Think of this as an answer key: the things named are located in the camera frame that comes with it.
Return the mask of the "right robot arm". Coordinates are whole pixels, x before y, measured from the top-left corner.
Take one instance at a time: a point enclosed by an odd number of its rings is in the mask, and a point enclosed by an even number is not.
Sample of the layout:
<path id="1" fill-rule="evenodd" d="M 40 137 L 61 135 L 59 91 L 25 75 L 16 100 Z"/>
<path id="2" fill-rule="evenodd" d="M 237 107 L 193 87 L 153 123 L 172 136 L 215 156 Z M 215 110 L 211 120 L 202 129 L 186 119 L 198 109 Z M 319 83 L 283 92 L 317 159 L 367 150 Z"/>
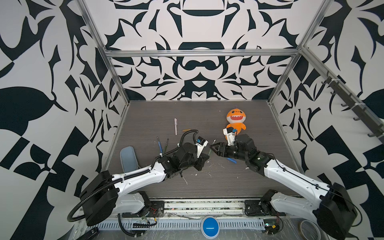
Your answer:
<path id="1" fill-rule="evenodd" d="M 257 150 L 248 135 L 228 137 L 227 142 L 213 144 L 210 148 L 217 156 L 244 161 L 251 171 L 299 194 L 292 197 L 268 190 L 259 206 L 252 209 L 254 215 L 294 215 L 317 224 L 336 240 L 344 240 L 349 234 L 360 211 L 344 186 L 329 185 L 287 167 L 273 154 Z"/>

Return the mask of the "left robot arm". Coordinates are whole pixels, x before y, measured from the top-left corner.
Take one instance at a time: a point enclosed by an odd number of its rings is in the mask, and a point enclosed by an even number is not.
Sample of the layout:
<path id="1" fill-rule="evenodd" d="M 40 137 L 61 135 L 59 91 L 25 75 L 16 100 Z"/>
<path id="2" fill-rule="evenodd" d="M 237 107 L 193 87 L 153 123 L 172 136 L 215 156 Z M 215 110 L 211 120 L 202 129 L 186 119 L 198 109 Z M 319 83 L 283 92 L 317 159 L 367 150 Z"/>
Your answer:
<path id="1" fill-rule="evenodd" d="M 81 193 L 81 201 L 69 212 L 68 222 L 86 220 L 97 225 L 110 215 L 137 214 L 148 208 L 150 201 L 135 191 L 171 179 L 190 167 L 201 171 L 209 156 L 203 152 L 208 142 L 185 143 L 156 160 L 152 165 L 123 174 L 101 172 Z"/>

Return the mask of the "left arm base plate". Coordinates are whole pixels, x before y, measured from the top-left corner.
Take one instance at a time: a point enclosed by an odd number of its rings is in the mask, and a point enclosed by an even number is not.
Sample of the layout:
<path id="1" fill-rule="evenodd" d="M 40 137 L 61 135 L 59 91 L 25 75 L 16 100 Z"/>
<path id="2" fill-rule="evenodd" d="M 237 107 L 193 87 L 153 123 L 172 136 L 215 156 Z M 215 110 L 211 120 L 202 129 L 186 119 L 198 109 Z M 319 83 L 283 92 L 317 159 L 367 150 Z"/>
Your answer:
<path id="1" fill-rule="evenodd" d="M 160 217 L 164 213 L 164 208 L 165 208 L 164 201 L 152 201 L 150 206 L 145 206 L 137 214 L 123 213 L 122 217 L 123 218 Z"/>

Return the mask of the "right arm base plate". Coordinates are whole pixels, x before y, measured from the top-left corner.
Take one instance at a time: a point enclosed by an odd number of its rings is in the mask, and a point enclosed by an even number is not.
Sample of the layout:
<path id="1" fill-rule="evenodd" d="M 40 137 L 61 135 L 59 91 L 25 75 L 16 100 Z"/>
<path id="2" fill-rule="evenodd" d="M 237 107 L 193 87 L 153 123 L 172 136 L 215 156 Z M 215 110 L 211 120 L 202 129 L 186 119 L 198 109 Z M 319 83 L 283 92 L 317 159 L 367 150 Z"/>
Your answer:
<path id="1" fill-rule="evenodd" d="M 272 205 L 267 201 L 261 200 L 246 200 L 245 202 L 245 215 L 248 217 L 259 216 L 286 216 L 285 213 L 276 211 Z"/>

